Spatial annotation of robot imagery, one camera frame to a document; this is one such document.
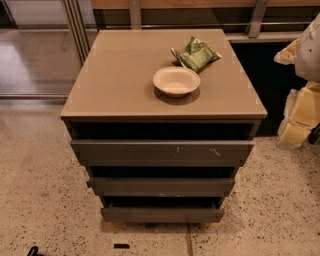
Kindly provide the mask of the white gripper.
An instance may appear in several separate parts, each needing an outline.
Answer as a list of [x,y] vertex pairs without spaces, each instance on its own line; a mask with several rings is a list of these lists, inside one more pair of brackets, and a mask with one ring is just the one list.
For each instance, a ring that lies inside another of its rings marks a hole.
[[300,90],[290,90],[277,132],[279,149],[296,149],[320,123],[320,13],[299,40],[279,51],[274,61],[283,65],[295,63],[296,75],[311,81]]

